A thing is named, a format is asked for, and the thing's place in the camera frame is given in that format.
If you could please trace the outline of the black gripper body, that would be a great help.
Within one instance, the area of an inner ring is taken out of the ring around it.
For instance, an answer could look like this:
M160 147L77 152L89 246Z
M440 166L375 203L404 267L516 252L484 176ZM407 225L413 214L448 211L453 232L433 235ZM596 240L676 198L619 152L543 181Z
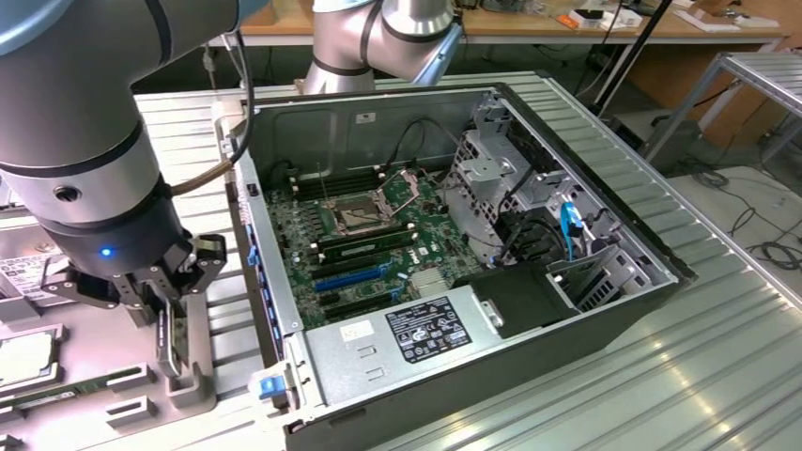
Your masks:
M138 204L112 219L82 225L41 219L40 225L70 264L93 276L132 273L160 260L174 267L192 252L190 234L161 180Z

